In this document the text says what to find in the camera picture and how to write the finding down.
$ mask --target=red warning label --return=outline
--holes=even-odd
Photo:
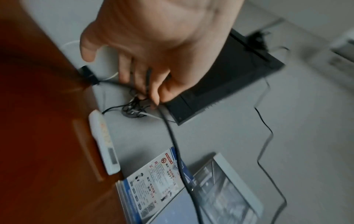
[[[169,154],[168,154],[168,153],[166,153],[165,155],[166,155],[167,159],[170,161],[170,164],[173,164],[173,162],[172,162],[172,160],[171,160],[171,158],[170,158]]]

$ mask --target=finger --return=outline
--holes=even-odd
[[[161,102],[167,102],[178,96],[183,91],[189,89],[193,85],[181,83],[174,77],[163,82],[159,88],[159,96]]]
[[[169,73],[169,68],[154,68],[151,72],[149,94],[155,105],[160,103],[158,89]]]
[[[103,46],[102,41],[97,37],[95,22],[90,23],[80,37],[80,52],[84,61],[95,60],[97,50]]]
[[[129,83],[132,57],[122,52],[119,53],[118,59],[119,59],[119,63],[118,63],[119,81],[121,83]]]
[[[135,88],[143,94],[146,94],[146,71],[148,70],[148,66],[143,63],[136,61],[134,63],[134,85]],[[138,94],[138,98],[143,100],[145,96]]]

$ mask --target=product box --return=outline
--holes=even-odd
[[[182,161],[188,183],[194,178]],[[165,151],[123,181],[116,183],[128,224],[145,224],[183,188],[174,147]]]

